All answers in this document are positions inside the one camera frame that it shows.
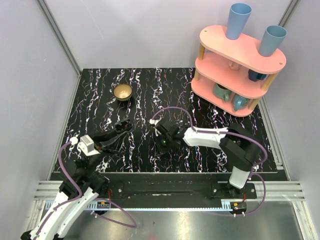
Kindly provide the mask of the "black earbud charging case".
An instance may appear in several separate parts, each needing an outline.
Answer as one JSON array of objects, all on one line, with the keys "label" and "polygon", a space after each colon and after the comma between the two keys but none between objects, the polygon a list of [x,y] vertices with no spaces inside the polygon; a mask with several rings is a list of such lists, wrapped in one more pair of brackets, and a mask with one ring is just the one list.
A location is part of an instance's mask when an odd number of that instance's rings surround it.
[{"label": "black earbud charging case", "polygon": [[123,132],[128,132],[132,129],[132,127],[133,127],[133,125],[131,124],[131,120],[128,118],[125,118],[121,121],[118,121],[114,125],[114,129],[118,134],[123,133]]}]

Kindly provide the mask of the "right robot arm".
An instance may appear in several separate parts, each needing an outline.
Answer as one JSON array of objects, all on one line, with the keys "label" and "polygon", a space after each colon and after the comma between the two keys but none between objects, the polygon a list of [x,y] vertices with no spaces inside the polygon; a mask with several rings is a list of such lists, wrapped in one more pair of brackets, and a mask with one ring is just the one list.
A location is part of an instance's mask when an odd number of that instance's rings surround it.
[{"label": "right robot arm", "polygon": [[261,148],[253,136],[241,125],[233,123],[224,128],[179,127],[164,119],[150,120],[155,129],[156,154],[164,155],[178,147],[207,147],[221,150],[231,172],[228,183],[222,187],[224,197],[241,198]]}]

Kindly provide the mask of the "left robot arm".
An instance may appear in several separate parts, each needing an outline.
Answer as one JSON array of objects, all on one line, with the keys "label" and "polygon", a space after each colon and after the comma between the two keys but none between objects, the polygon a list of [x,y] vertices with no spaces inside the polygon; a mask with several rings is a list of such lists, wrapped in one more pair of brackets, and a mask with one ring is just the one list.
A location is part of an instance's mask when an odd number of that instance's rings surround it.
[{"label": "left robot arm", "polygon": [[[87,205],[96,198],[103,198],[109,193],[110,180],[100,175],[97,165],[103,154],[115,154],[119,151],[128,129],[115,127],[112,130],[95,134],[72,137],[59,150],[58,162],[64,173],[64,180],[59,191],[40,223],[32,230],[21,235],[22,240],[62,240],[69,229],[84,211]],[[77,166],[73,174],[66,170],[62,151],[69,145],[77,146],[85,154],[85,160]]]}]

